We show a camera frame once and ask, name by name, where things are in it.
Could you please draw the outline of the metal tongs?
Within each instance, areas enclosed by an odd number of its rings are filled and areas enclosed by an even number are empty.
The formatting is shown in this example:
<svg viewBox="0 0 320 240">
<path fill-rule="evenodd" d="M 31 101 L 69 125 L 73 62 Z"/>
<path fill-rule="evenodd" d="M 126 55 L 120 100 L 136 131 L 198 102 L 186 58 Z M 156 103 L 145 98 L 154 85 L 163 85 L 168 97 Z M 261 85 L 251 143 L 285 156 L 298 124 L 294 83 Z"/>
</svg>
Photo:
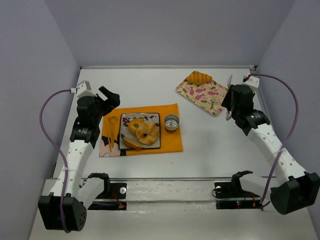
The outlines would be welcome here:
<svg viewBox="0 0 320 240">
<path fill-rule="evenodd" d="M 227 82 L 227 90 L 230 89 L 230 86 L 231 86 L 231 82 L 232 82 L 232 78 L 233 78 L 233 75 L 231 74 L 229 79 L 228 79 L 228 82 Z M 227 121 L 229 121 L 231 119 L 231 114 L 230 114 L 230 111 L 229 110 L 226 110 L 226 118 L 225 118 Z"/>
</svg>

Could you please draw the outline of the orange bagel bread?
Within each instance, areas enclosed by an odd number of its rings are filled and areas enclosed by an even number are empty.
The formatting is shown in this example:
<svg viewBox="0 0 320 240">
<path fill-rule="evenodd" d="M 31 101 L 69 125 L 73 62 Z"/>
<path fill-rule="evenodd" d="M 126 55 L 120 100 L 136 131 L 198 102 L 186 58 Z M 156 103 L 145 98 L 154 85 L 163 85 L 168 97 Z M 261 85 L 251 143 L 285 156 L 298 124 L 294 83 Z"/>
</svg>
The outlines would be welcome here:
<svg viewBox="0 0 320 240">
<path fill-rule="evenodd" d="M 148 125 L 145 123 L 143 119 L 139 118 L 134 118 L 133 120 L 130 121 L 128 128 L 129 131 L 133 134 L 136 135 L 136 132 L 138 128 L 142 128 L 143 130 L 146 130 Z"/>
</svg>

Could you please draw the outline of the twisted knot bread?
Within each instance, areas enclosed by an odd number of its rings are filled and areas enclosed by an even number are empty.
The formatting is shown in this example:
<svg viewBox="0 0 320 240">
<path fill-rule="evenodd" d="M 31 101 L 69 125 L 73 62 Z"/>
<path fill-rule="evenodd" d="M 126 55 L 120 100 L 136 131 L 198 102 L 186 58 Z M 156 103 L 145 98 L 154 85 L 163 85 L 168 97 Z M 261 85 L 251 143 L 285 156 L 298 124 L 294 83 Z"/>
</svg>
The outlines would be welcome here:
<svg viewBox="0 0 320 240">
<path fill-rule="evenodd" d="M 137 128 L 136 137 L 143 145 L 151 146 L 159 138 L 159 128 L 154 123 L 144 123 Z"/>
</svg>

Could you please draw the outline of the brown bread slice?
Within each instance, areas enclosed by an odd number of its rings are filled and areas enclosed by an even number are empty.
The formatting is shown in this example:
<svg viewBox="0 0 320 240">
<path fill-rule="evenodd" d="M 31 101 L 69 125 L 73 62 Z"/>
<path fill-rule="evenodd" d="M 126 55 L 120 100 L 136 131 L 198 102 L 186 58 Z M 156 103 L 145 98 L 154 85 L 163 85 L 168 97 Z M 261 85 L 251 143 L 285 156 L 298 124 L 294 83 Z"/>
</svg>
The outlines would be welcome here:
<svg viewBox="0 0 320 240">
<path fill-rule="evenodd" d="M 139 142 L 134 139 L 131 139 L 129 137 L 124 137 L 123 138 L 123 144 L 133 150 L 141 150 L 144 146 Z"/>
</svg>

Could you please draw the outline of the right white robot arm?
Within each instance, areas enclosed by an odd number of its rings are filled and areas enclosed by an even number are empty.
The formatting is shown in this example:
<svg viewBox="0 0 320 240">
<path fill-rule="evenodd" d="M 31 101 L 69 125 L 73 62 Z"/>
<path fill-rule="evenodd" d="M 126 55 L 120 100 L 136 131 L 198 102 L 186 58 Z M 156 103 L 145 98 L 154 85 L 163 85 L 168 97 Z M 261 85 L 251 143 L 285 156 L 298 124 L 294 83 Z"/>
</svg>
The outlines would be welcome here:
<svg viewBox="0 0 320 240">
<path fill-rule="evenodd" d="M 277 186 L 250 170 L 232 176 L 235 191 L 251 192 L 260 200 L 269 200 L 282 215 L 313 205 L 320 189 L 320 177 L 309 173 L 291 156 L 274 132 L 270 120 L 260 110 L 254 109 L 254 91 L 245 84 L 230 85 L 222 106 L 231 112 L 231 118 L 260 150 L 271 166 L 271 175 Z"/>
</svg>

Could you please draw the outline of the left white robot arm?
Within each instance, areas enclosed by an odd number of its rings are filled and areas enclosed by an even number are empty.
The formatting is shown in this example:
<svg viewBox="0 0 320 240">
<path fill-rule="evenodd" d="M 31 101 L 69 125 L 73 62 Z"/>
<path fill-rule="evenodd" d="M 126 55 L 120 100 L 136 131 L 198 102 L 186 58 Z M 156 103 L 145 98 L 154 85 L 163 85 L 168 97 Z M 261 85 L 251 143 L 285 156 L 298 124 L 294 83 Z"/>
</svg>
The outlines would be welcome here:
<svg viewBox="0 0 320 240">
<path fill-rule="evenodd" d="M 49 140 L 62 157 L 63 166 L 49 193 L 38 200 L 38 209 L 47 230 L 61 230 L 67 234 L 81 231 L 86 223 L 88 208 L 99 194 L 110 191 L 110 178 L 106 173 L 92 173 L 81 185 L 85 166 L 100 135 L 100 122 L 120 105 L 117 93 L 104 86 L 99 91 L 106 99 L 94 94 L 85 85 L 68 90 L 78 100 L 67 154 L 52 139 Z"/>
</svg>

